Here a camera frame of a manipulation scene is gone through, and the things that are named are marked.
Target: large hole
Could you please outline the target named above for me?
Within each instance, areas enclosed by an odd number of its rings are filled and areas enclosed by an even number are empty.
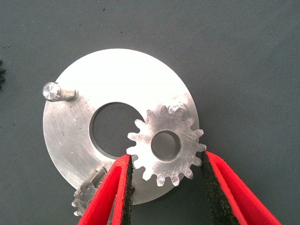
[[[129,132],[139,132],[135,126],[136,119],[143,120],[140,113],[124,103],[104,105],[97,113],[92,124],[96,143],[106,153],[120,157],[135,142],[127,138]]]
[[[157,158],[163,161],[172,160],[180,151],[180,139],[171,131],[161,131],[153,137],[151,149]]]

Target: spur gear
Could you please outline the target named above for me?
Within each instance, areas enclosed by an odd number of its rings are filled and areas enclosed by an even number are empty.
[[[129,133],[128,138],[136,142],[136,146],[127,149],[127,154],[137,155],[138,159],[133,163],[135,169],[145,167],[143,180],[149,180],[152,175],[157,176],[157,185],[163,186],[166,177],[171,178],[174,186],[178,186],[179,174],[187,178],[193,178],[190,167],[192,164],[200,166],[201,159],[196,157],[196,152],[206,150],[204,144],[196,142],[203,135],[202,130],[192,130],[194,117],[182,120],[182,114],[177,110],[170,115],[166,106],[156,115],[153,111],[147,111],[147,121],[135,120],[135,125],[140,129],[139,133]],[[172,133],[180,141],[180,150],[171,159],[159,159],[152,151],[151,143],[154,136],[160,132]]]

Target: machined part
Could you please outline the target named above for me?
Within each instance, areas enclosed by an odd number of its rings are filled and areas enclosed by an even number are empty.
[[[82,216],[84,214],[105,175],[106,171],[104,168],[101,168],[99,171],[93,171],[75,191],[75,199],[72,201],[72,206],[77,208],[74,212],[75,216]]]
[[[48,82],[43,86],[42,94],[49,102],[73,101],[77,97],[77,91],[68,83]]]
[[[179,113],[181,115],[182,120],[186,120],[189,116],[188,109],[181,102],[171,105],[168,111],[169,114],[172,116],[174,115],[175,112]]]
[[[95,115],[106,104],[128,104],[145,121],[148,109],[157,114],[163,105],[180,102],[195,118],[192,129],[199,128],[196,106],[185,84],[166,64],[142,52],[108,49],[88,54],[55,82],[71,84],[78,93],[73,101],[46,101],[44,138],[56,168],[75,189],[95,168],[108,171],[116,159],[96,143],[92,130]],[[154,200],[174,187],[170,181],[158,187],[156,179],[145,182],[142,176],[143,168],[134,170],[133,204]]]
[[[135,169],[145,167],[142,176],[144,180],[149,180],[152,175],[156,175],[157,185],[161,187],[166,177],[171,178],[174,186],[179,185],[180,173],[189,179],[193,178],[191,165],[200,166],[202,163],[201,159],[196,157],[196,152],[206,150],[204,144],[198,143],[198,138],[203,135],[203,131],[191,129],[194,122],[194,117],[182,120],[179,110],[170,115],[166,106],[162,106],[160,113],[157,114],[148,110],[146,122],[135,120],[140,132],[128,134],[128,138],[135,141],[136,146],[128,148],[127,154],[138,156],[133,166]],[[175,134],[180,141],[179,152],[167,160],[158,158],[151,149],[153,138],[160,132]]]

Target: metal plate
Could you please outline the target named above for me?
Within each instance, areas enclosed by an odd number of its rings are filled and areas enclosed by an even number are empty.
[[[199,128],[194,101],[182,80],[166,64],[141,52],[108,49],[91,53],[71,64],[56,82],[74,85],[78,97],[70,102],[46,102],[44,137],[56,168],[76,189],[95,169],[108,171],[116,159],[98,146],[92,133],[97,111],[108,103],[128,104],[145,120],[148,109],[158,113],[163,105],[182,102],[195,117],[192,129]],[[154,176],[143,181],[143,171],[133,173],[133,204],[149,202],[173,188],[169,180],[158,187]]]

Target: gray surface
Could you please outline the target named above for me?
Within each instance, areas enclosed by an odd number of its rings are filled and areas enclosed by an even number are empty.
[[[45,147],[40,92],[76,59],[108,48],[138,50],[170,66],[194,97],[201,143],[281,222],[298,223],[299,1],[11,0],[0,7],[7,68],[0,90],[0,224],[77,223],[74,189]],[[119,146],[125,139],[111,138]],[[193,171],[193,180],[134,206],[132,224],[211,224],[200,169]]]

